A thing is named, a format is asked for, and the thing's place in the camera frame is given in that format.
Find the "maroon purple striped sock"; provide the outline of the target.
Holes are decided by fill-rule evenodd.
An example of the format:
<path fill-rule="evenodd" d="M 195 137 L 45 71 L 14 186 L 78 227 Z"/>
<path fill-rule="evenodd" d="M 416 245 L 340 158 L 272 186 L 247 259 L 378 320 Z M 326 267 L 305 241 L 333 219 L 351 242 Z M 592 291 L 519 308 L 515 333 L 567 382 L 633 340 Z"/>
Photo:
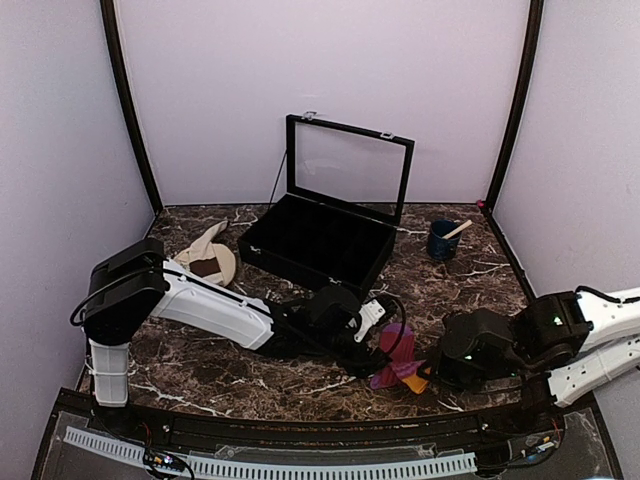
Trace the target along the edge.
<path fill-rule="evenodd" d="M 411 328 L 402 328 L 400 323 L 387 325 L 380 335 L 379 347 L 388 353 L 390 363 L 371 378 L 370 388 L 381 390 L 404 384 L 415 394 L 423 393 L 428 381 L 417 375 L 422 362 L 415 359 L 415 336 Z"/>

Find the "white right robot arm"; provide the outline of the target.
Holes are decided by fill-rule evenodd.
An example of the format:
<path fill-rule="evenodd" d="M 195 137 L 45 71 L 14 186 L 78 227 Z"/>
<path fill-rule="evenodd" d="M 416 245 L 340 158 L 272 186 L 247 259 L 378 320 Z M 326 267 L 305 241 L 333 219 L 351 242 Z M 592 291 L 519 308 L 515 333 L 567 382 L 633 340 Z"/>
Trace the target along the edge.
<path fill-rule="evenodd" d="M 534 432 L 564 408 L 639 364 L 639 291 L 579 286 L 508 317 L 481 308 L 443 321 L 432 378 L 458 390 L 521 379 L 510 424 Z"/>

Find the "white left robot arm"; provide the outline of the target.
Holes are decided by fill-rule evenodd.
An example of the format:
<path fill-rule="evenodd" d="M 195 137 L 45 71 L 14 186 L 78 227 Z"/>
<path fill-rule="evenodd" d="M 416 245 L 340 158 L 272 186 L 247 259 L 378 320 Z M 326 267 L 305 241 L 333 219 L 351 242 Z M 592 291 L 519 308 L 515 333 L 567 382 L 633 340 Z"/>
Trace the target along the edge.
<path fill-rule="evenodd" d="M 94 267 L 89 293 L 70 322 L 87 338 L 93 395 L 103 407 L 103 421 L 120 436 L 131 436 L 141 427 L 141 415 L 128 404 L 129 348 L 150 317 L 221 336 L 270 358 L 331 358 L 349 375 L 366 378 L 390 356 L 364 338 L 393 311 L 379 300 L 362 303 L 338 285 L 288 302 L 234 293 L 168 259 L 163 243 L 148 238 Z"/>

